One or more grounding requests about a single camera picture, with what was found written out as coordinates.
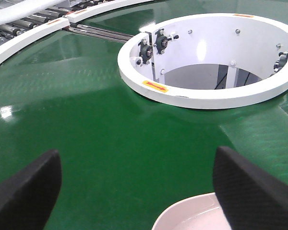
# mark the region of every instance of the white pipe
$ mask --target white pipe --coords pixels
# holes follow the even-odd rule
[[[0,10],[0,25],[27,17],[63,1],[65,0],[24,0]]]

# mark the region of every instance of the hole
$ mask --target hole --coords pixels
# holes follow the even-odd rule
[[[219,90],[226,88],[228,66],[198,64],[174,69],[165,74],[165,84],[191,90]],[[262,79],[246,70],[238,69],[237,83],[241,87]]]

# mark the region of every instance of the black guide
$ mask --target black guide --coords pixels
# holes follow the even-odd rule
[[[280,52],[278,55],[279,55],[279,60],[277,60],[273,66],[275,73],[279,72],[286,65],[288,61],[288,51]]]
[[[166,36],[164,36],[163,32],[164,32],[164,29],[160,29],[155,33],[157,35],[155,46],[156,46],[159,54],[164,54],[164,50],[168,46],[168,41],[172,40],[171,37],[167,38]]]
[[[153,56],[153,48],[147,43],[146,39],[142,39],[142,41],[139,43],[140,47],[140,54],[139,56],[143,60],[143,64],[148,64],[148,60],[152,58]]]

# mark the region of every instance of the yellow warning label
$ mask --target yellow warning label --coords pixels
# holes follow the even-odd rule
[[[236,13],[233,16],[245,17],[245,18],[253,18],[254,17],[254,15],[240,14],[240,13]]]
[[[163,85],[159,85],[155,82],[151,82],[151,81],[146,80],[146,81],[143,81],[143,84],[147,85],[147,86],[149,86],[155,90],[159,90],[161,92],[167,92],[168,91],[167,87],[164,87]]]
[[[58,22],[58,21],[61,21],[61,19],[52,20],[52,21],[50,21],[49,23],[47,23],[47,25],[50,25],[50,24],[56,23],[56,22]]]
[[[82,12],[84,12],[84,11],[87,11],[87,9],[83,9],[83,10],[80,10],[80,11],[76,11],[76,12],[75,12],[75,13],[73,13],[73,14],[82,13]]]

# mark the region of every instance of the green conveyor belt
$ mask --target green conveyor belt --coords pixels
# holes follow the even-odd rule
[[[253,0],[248,9],[238,0],[181,2],[140,4],[85,23],[136,34],[149,21],[240,9],[288,24],[277,13],[288,1]],[[278,9],[259,10],[274,3]],[[217,111],[157,103],[120,78],[121,46],[59,31],[0,66],[0,182],[42,152],[60,150],[63,185],[47,230],[149,230],[169,205],[213,191],[219,145],[288,184],[288,91]]]

